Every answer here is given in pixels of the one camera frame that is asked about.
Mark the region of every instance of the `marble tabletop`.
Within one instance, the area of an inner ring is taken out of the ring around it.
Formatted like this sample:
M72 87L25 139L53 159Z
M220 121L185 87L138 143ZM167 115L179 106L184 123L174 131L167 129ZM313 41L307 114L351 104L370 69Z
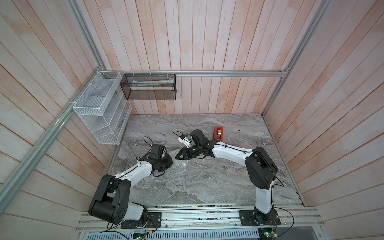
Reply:
M113 174L134 165L136 157L149 149L143 137L166 146L173 165L161 177L147 176L131 190L129 200L154 206L164 204L254 204L255 186L247 169L235 162L206 157L204 159L175 160L183 145L172 133L190 133L200 129L213 138L214 127L223 127L223 142L229 145L265 148L278 167L278 178L284 187L275 186L274 202L301 203L287 169L277 151L268 129L259 114L160 114L132 115L121 140L121 148Z

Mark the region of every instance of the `wooden wall panel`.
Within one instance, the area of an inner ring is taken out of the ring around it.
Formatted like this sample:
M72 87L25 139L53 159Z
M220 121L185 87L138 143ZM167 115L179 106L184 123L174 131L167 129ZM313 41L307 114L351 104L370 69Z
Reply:
M345 16L356 1L346 3ZM279 70L321 1L77 2L108 70ZM181 78L176 101L132 102L137 114L261 113L276 84L275 77Z
M63 1L1 1L0 31L2 185L96 61ZM110 153L73 116L0 217L0 238L71 238Z
M383 14L381 0L335 1L266 116L332 239L384 234Z

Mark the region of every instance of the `aluminum frame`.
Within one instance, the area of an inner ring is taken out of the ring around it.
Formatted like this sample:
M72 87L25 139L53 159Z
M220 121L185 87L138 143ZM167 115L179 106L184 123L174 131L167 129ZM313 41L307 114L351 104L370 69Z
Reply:
M283 70L256 71L118 71L121 74L175 74L176 77L284 77Z
M329 8L330 3L333 0L323 0L321 3L321 7L317 10L314 19L310 27L307 29L305 36L300 42L298 49L295 51L293 59L290 61L288 65L287 71L278 70L278 71L120 71L121 73L172 73L177 77L282 77L281 81L279 81L278 86L275 88L270 100L268 101L265 110L263 111L263 115L268 113L270 106L273 101L276 99L277 94L279 93L281 87L284 85L285 80L288 78L290 71L295 67L298 59L302 55L307 43L309 42L311 36L317 28L318 23L324 16L324 13ZM94 78L96 72L105 70L105 65L100 56L98 49L92 39L91 34L84 22L83 16L78 8L78 5L75 0L66 0L66 4L68 5L71 14L76 20L82 34L84 35L85 40L87 41L88 46L90 47L92 54L99 65L96 67L91 76L88 77L86 82L89 82ZM18 164L17 168L13 171L11 176L7 179L7 181L0 188L0 216L11 203L17 192L21 189L23 184L26 182L28 177L34 171L37 164L40 162L42 157L45 155L47 150L50 148L52 143L55 141L59 133L63 130L72 114L74 113L73 105L74 102L80 97L82 92L86 89L83 85L79 91L77 91L76 95L71 99L71 101L64 107L59 116L55 119L55 121L49 126L49 128L44 132L44 134L39 138L37 143L30 149L27 155L23 158L22 162ZM113 154L110 160L114 160L116 158L116 154L118 151L118 147L113 149ZM107 171L113 165L108 164L106 169Z
M319 212L315 207L304 207L301 204L275 203L277 207L288 210L295 218L294 227L324 226ZM159 230L195 230L195 229L229 229L250 228L242 226L239 210L253 210L254 205L207 205L180 204L148 207L148 212L161 212L162 224ZM291 215L276 209L280 216L281 226L290 227L293 222ZM270 227L269 225L253 226L253 228ZM107 222L83 212L75 232L101 232L107 229ZM114 231L125 231L120 226Z

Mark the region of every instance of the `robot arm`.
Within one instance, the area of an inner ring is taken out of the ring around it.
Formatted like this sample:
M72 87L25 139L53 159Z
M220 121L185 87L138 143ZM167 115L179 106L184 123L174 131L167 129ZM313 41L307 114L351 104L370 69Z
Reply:
M107 222L118 224L122 220L133 220L137 225L143 225L147 221L147 211L144 206L129 203L129 193L141 179L154 174L157 170L165 173L173 164L169 154L164 154L164 146L153 144L151 151L137 161L137 164L128 170L101 178L99 186L89 206L88 213ZM108 193L116 191L111 197Z
M277 215L271 199L278 169L262 147L245 149L214 139L208 141L199 129L190 134L182 134L179 136L179 142L184 143L185 147L176 155L176 159L187 160L204 154L225 158L247 168L249 178L256 186L255 225L266 224L270 221L270 216Z

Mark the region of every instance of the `electronic wire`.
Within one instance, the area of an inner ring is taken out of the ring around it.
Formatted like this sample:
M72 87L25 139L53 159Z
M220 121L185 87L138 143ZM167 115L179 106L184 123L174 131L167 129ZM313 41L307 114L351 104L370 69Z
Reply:
M293 225L294 225L294 223L295 223L295 218L293 217L293 215L292 215L288 210L286 210L286 209L282 209L282 210L287 211L287 212L292 216L292 220L293 220L293 222L292 222L292 225L288 228L288 230L285 231L285 232L283 232L282 234L280 234L280 236L278 236L278 237L281 237L283 234L285 234L286 232L288 232L288 231L293 227Z

